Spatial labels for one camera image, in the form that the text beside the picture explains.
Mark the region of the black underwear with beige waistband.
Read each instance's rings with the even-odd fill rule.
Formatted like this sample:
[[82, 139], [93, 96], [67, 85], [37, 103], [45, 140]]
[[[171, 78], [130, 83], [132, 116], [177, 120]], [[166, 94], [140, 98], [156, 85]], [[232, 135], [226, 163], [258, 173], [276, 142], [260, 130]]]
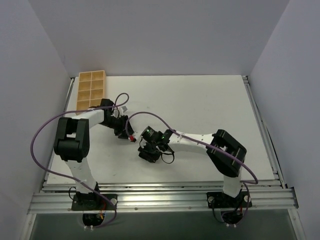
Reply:
[[161, 156], [161, 153], [157, 150], [150, 152], [146, 151], [145, 149], [139, 148], [138, 151], [138, 156], [149, 163], [155, 163]]

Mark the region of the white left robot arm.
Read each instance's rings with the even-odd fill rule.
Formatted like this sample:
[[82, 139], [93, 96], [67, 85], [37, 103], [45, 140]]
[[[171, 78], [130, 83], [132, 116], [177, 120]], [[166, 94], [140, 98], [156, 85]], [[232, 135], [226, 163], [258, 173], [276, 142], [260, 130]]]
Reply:
[[76, 183], [77, 202], [90, 210], [100, 206], [101, 197], [96, 192], [99, 186], [94, 179], [87, 156], [90, 150], [90, 129], [102, 125], [114, 130], [119, 139], [127, 139], [125, 127], [130, 135], [134, 133], [131, 125], [127, 123], [125, 115], [127, 107], [109, 109], [90, 109], [73, 117], [61, 117], [58, 120], [54, 152], [67, 164], [72, 177], [80, 180]]

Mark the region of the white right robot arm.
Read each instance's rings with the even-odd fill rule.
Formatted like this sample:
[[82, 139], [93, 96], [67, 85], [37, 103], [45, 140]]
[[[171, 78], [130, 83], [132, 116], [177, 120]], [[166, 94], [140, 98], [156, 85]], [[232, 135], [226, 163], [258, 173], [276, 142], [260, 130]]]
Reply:
[[170, 129], [161, 132], [148, 126], [134, 137], [139, 139], [138, 156], [150, 163], [163, 155], [174, 157], [176, 152], [208, 156], [223, 175], [223, 203], [232, 207], [240, 201], [241, 167], [247, 150], [227, 131], [219, 129], [211, 134], [174, 133]]

